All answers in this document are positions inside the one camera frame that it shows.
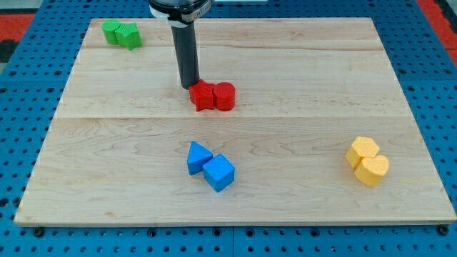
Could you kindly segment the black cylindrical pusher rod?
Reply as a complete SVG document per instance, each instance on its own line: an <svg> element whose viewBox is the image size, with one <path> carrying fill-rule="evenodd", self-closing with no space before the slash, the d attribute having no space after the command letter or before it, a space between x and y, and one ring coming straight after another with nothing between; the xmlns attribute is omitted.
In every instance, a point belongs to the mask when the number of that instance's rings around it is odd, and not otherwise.
<svg viewBox="0 0 457 257"><path fill-rule="evenodd" d="M181 87L189 89L200 79L194 24L190 23L183 28L172 27L171 31Z"/></svg>

